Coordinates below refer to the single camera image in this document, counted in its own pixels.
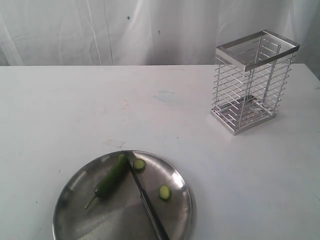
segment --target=cucumber slice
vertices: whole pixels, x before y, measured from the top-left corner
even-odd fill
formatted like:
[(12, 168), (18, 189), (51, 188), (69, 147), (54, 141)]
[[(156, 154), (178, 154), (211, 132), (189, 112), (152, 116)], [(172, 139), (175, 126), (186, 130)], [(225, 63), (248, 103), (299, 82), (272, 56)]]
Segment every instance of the cucumber slice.
[(133, 168), (137, 171), (141, 171), (145, 169), (146, 167), (146, 162), (140, 158), (136, 159), (133, 163)]
[(162, 200), (168, 200), (171, 197), (171, 189), (167, 185), (162, 185), (159, 188), (159, 197)]

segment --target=metal utensil holder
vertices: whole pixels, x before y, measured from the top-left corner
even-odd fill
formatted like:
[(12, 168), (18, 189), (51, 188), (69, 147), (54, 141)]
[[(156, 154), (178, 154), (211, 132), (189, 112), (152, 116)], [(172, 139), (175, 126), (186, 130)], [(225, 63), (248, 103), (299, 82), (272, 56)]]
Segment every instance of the metal utensil holder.
[(233, 135), (274, 118), (299, 47), (269, 30), (218, 46), (211, 114)]

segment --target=wire basket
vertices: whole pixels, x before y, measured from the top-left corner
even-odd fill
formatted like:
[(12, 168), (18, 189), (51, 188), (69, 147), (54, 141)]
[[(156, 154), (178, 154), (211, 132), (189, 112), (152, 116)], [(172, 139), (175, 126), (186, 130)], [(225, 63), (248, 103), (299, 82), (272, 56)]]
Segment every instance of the wire basket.
[(274, 118), (299, 47), (269, 30), (218, 46), (211, 114), (233, 135)]

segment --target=cucumber stem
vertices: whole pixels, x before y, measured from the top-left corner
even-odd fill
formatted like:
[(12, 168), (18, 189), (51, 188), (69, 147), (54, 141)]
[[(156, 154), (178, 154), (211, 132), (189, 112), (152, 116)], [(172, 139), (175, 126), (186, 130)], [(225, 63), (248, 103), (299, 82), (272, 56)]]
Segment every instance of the cucumber stem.
[(85, 207), (84, 207), (84, 209), (85, 210), (87, 210), (87, 208), (91, 205), (91, 203), (96, 199), (96, 195), (90, 200), (90, 202), (87, 204), (87, 205), (85, 205)]

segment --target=white curtain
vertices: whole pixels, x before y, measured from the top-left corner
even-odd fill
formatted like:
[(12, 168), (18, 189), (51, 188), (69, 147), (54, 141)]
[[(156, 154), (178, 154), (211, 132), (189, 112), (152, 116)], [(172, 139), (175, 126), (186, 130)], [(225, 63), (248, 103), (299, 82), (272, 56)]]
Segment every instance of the white curtain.
[(269, 29), (320, 77), (319, 16), (319, 0), (0, 0), (0, 65), (213, 64)]

